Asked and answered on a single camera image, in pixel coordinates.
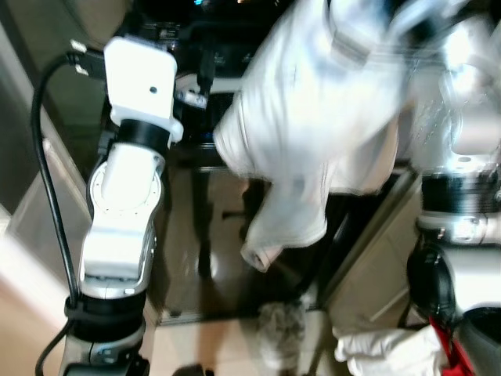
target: white towel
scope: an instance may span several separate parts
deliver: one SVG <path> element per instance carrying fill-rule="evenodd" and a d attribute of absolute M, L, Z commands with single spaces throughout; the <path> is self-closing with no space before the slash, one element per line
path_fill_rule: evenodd
<path fill-rule="evenodd" d="M 353 376 L 440 376 L 448 365 L 432 326 L 353 334 L 338 341 L 336 360 L 347 362 Z"/>
<path fill-rule="evenodd" d="M 333 14 L 338 27 L 351 20 L 349 31 L 360 33 L 350 35 L 365 47 L 382 47 L 374 42 L 384 37 L 382 5 L 366 3 L 332 2 L 329 18 L 324 0 L 299 0 L 259 49 L 214 133 L 237 175 L 272 182 L 242 249 L 261 271 L 283 248 L 325 234 L 330 191 L 372 193 L 391 173 L 397 127 L 386 125 L 403 100 L 405 66 L 371 54 L 356 67 L 333 48 Z"/>

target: white cloth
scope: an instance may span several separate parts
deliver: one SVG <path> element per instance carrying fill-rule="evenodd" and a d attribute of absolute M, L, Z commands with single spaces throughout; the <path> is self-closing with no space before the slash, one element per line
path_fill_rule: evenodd
<path fill-rule="evenodd" d="M 360 0 L 332 3 L 337 19 L 351 17 L 351 29 L 363 26 L 360 35 L 384 37 L 380 8 L 364 8 Z M 261 271 L 283 248 L 305 247 L 325 234 L 330 191 L 375 192 L 395 161 L 397 128 L 385 126 L 401 105 L 404 64 L 378 63 L 373 57 L 382 43 L 359 35 L 374 53 L 355 67 L 333 48 L 325 6 L 298 0 L 282 17 L 214 132 L 219 154 L 237 175 L 272 182 L 242 249 Z"/>
<path fill-rule="evenodd" d="M 448 365 L 432 326 L 347 335 L 334 355 L 353 376 L 440 376 Z"/>

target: red cloth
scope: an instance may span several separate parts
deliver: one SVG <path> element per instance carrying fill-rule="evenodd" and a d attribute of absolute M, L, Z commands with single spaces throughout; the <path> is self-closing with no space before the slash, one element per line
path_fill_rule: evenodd
<path fill-rule="evenodd" d="M 474 376 L 473 367 L 463 348 L 452 340 L 452 334 L 430 317 L 430 324 L 435 329 L 444 348 L 450 368 L 443 370 L 442 376 Z"/>

